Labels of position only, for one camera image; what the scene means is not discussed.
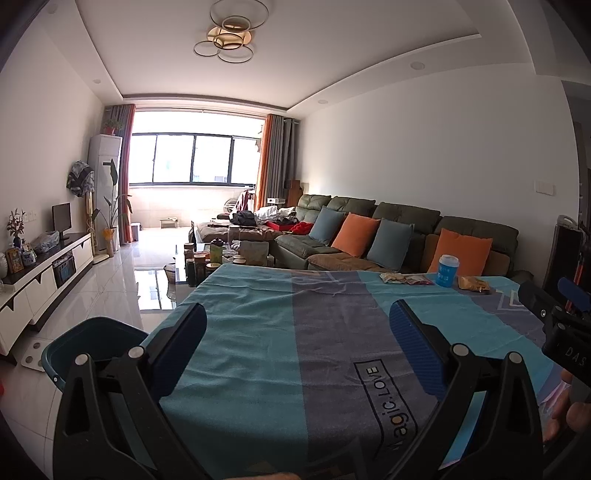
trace blanket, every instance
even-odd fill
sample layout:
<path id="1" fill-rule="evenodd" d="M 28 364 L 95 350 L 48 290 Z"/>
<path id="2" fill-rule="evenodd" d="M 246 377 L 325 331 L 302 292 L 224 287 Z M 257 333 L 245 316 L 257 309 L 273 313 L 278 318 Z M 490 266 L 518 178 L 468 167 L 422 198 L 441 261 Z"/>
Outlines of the blanket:
<path id="1" fill-rule="evenodd" d="M 176 322 L 187 303 L 207 311 L 205 336 L 161 407 L 216 479 L 275 471 L 380 478 L 437 404 L 389 328 L 394 301 L 477 355 L 520 352 L 538 399 L 559 383 L 518 286 L 487 280 L 493 293 L 481 295 L 384 284 L 374 272 L 223 265 L 161 325 Z M 461 457 L 481 404 L 476 395 L 446 462 Z"/>

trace plastic bag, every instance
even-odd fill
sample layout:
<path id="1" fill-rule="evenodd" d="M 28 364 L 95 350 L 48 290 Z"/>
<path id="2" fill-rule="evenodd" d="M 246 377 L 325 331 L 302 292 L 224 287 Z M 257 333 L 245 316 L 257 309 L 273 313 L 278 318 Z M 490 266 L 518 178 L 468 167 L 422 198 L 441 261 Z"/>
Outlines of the plastic bag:
<path id="1" fill-rule="evenodd" d="M 31 242 L 36 254 L 44 254 L 60 242 L 60 232 L 45 232 Z"/>

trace potted plant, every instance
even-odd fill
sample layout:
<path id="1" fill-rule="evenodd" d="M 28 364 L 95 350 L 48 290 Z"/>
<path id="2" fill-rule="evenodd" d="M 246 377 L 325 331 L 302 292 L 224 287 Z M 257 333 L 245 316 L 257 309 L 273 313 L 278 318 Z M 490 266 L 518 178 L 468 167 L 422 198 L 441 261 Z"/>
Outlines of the potted plant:
<path id="1" fill-rule="evenodd" d="M 21 213 L 18 213 L 17 208 L 13 212 L 11 211 L 10 215 L 8 216 L 6 230 L 14 237 L 13 243 L 16 248 L 21 247 L 21 239 L 18 235 L 25 231 L 25 224 L 22 221 L 22 216 L 24 213 L 25 212 L 23 210 L 21 210 Z"/>
<path id="2" fill-rule="evenodd" d="M 131 195 L 129 195 L 129 194 L 116 195 L 115 194 L 115 187 L 117 186 L 118 181 L 119 181 L 119 175 L 117 174 L 117 167 L 115 167 L 115 161 L 111 158 L 110 162 L 105 162 L 105 163 L 103 163 L 103 165 L 110 167 L 111 180 L 113 182 L 113 189 L 111 190 L 111 199 L 108 199 L 107 197 L 103 197 L 105 199 L 105 201 L 107 202 L 107 205 L 109 205 L 109 216 L 107 218 L 103 214 L 103 212 L 96 209 L 93 212 L 93 217 L 96 217 L 96 215 L 98 213 L 100 213 L 102 215 L 102 217 L 105 219 L 105 222 L 107 224 L 107 228 L 105 228 L 103 230 L 103 236 L 105 237 L 105 241 L 107 244 L 107 253 L 109 254 L 110 257 L 112 257 L 115 255 L 115 229 L 118 224 L 119 215 L 123 216 L 124 225 L 129 224 L 129 218 L 127 217 L 127 215 L 124 215 L 124 209 L 120 208 L 121 201 L 125 201 L 127 207 L 129 208 L 130 213 L 133 213 L 133 210 L 131 209 L 131 202 L 129 201 L 129 198 L 128 198 L 128 197 L 131 197 Z"/>
<path id="3" fill-rule="evenodd" d="M 115 135 L 115 130 L 120 130 L 123 128 L 123 122 L 117 120 L 116 118 L 109 118 L 103 127 L 105 129 L 105 135 Z"/>

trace hand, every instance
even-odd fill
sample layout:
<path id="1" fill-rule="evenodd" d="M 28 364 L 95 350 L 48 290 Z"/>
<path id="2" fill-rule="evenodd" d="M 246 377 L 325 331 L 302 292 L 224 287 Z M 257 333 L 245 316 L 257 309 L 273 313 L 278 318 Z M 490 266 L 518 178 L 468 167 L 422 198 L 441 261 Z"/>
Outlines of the hand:
<path id="1" fill-rule="evenodd" d="M 573 374 L 562 370 L 560 378 L 569 385 L 573 382 Z M 591 423 L 591 403 L 575 402 L 570 403 L 570 389 L 564 390 L 552 409 L 551 419 L 546 424 L 544 441 L 553 440 L 560 431 L 564 422 L 574 431 L 582 432 Z"/>

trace blue cup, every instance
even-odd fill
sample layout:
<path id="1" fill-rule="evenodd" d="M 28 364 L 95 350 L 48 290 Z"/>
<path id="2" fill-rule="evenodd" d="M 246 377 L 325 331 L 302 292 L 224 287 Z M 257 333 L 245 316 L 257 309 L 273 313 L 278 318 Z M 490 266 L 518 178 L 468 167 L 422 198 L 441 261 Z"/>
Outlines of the blue cup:
<path id="1" fill-rule="evenodd" d="M 435 283 L 442 287 L 451 287 L 453 285 L 453 277 L 456 276 L 459 266 L 460 261 L 457 257 L 453 255 L 442 255 L 439 258 L 439 269 L 437 270 Z"/>

